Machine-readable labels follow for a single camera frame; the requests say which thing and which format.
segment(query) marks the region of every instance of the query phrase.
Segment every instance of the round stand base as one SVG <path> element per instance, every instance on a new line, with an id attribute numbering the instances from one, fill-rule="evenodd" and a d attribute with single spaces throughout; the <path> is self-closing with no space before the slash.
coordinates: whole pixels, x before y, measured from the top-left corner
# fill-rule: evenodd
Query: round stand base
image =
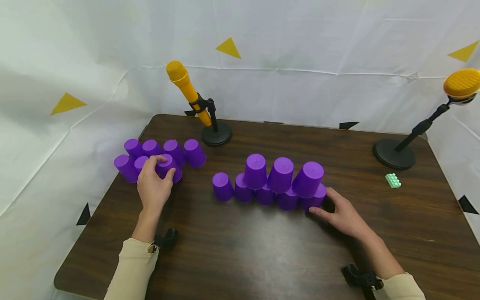
<path id="1" fill-rule="evenodd" d="M 232 137 L 232 129 L 224 122 L 217 121 L 218 132 L 213 131 L 213 126 L 202 129 L 202 140 L 205 144 L 211 146 L 220 146 L 225 144 Z"/>
<path id="2" fill-rule="evenodd" d="M 411 168 L 416 162 L 415 153 L 408 146 L 400 152 L 395 151 L 399 143 L 400 141 L 391 139 L 379 140 L 373 145 L 373 155 L 389 168 L 397 170 Z"/>

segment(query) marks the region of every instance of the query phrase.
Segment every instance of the beige sleeve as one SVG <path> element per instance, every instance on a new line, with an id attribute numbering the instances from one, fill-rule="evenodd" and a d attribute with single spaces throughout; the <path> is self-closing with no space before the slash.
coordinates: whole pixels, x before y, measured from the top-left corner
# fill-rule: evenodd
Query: beige sleeve
<path id="1" fill-rule="evenodd" d="M 425 299 L 423 292 L 413 279 L 413 276 L 408 273 L 396 275 L 387 280 L 381 280 L 384 282 L 383 289 L 373 289 L 373 294 L 376 300 Z"/>
<path id="2" fill-rule="evenodd" d="M 152 244 L 129 238 L 123 242 L 119 264 L 104 300 L 143 300 L 150 276 L 155 269 L 158 248 L 148 253 Z"/>

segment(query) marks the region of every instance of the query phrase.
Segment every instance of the sleeve cuff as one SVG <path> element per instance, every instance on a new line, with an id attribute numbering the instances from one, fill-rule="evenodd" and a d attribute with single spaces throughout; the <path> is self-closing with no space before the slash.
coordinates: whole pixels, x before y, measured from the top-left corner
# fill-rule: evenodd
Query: sleeve cuff
<path id="1" fill-rule="evenodd" d="M 148 249 L 154 247 L 153 253 L 149 253 Z M 151 258 L 158 253 L 158 247 L 151 243 L 145 243 L 133 238 L 123 242 L 123 248 L 119 254 L 119 257 L 132 257 L 132 258 Z"/>
<path id="2" fill-rule="evenodd" d="M 413 279 L 413 276 L 405 273 L 393 276 L 390 279 L 380 278 L 384 287 L 380 290 L 373 289 L 377 300 L 382 299 L 425 299 L 423 292 Z"/>

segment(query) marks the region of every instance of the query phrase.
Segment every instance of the microphone grille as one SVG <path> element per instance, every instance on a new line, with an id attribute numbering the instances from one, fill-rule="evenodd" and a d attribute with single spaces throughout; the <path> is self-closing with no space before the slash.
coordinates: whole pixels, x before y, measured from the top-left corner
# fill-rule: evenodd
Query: microphone grille
<path id="1" fill-rule="evenodd" d="M 444 91 L 453 99 L 472 96 L 480 89 L 480 71 L 461 69 L 450 75 L 444 82 Z"/>
<path id="2" fill-rule="evenodd" d="M 187 69 L 178 60 L 169 62 L 166 69 L 171 81 L 180 80 L 187 75 Z"/>

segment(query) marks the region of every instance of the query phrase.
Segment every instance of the black triangle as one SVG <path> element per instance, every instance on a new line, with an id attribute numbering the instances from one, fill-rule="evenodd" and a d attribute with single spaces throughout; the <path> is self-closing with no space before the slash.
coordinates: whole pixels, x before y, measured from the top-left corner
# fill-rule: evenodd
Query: black triangle
<path id="1" fill-rule="evenodd" d="M 345 129 L 345 130 L 348 130 L 350 128 L 352 128 L 353 126 L 357 125 L 359 122 L 345 122 L 345 123 L 340 123 L 340 125 L 338 126 L 339 129 Z"/>
<path id="2" fill-rule="evenodd" d="M 86 225 L 88 223 L 88 220 L 90 220 L 90 208 L 88 208 L 87 202 L 84 210 L 82 211 L 82 214 L 80 215 L 80 218 L 78 219 L 77 225 Z"/>
<path id="3" fill-rule="evenodd" d="M 187 111 L 184 111 L 184 113 L 189 117 L 195 117 L 196 115 L 196 112 L 194 110 L 187 110 Z"/>
<path id="4" fill-rule="evenodd" d="M 479 213 L 473 207 L 472 203 L 467 199 L 467 196 L 463 195 L 460 200 L 458 200 L 458 203 L 460 204 L 460 207 L 462 208 L 463 212 L 465 213 L 471 213 L 471 214 L 476 214 L 478 215 Z"/>

